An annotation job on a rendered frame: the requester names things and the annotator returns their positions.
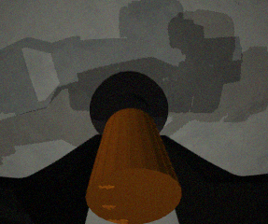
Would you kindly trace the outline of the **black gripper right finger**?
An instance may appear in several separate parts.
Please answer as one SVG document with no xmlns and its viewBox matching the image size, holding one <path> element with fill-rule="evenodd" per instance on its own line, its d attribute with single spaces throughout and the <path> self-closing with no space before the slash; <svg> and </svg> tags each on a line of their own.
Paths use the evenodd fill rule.
<svg viewBox="0 0 268 224">
<path fill-rule="evenodd" d="M 249 208 L 268 201 L 268 174 L 234 175 L 160 134 L 181 186 L 179 224 L 237 224 Z"/>
</svg>

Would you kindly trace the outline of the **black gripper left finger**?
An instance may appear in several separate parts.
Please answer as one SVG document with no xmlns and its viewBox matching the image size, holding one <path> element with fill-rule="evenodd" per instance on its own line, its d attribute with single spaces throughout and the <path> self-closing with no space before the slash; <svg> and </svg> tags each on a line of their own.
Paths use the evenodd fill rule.
<svg viewBox="0 0 268 224">
<path fill-rule="evenodd" d="M 26 178 L 0 176 L 0 217 L 21 224 L 85 224 L 90 175 L 102 134 Z"/>
</svg>

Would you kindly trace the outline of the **orange knob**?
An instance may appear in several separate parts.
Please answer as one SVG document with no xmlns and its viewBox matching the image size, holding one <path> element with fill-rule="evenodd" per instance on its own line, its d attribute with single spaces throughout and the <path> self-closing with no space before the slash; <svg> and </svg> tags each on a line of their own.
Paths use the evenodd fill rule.
<svg viewBox="0 0 268 224">
<path fill-rule="evenodd" d="M 98 217 L 116 224 L 145 224 L 181 202 L 181 186 L 155 123 L 127 108 L 107 121 L 85 198 Z"/>
</svg>

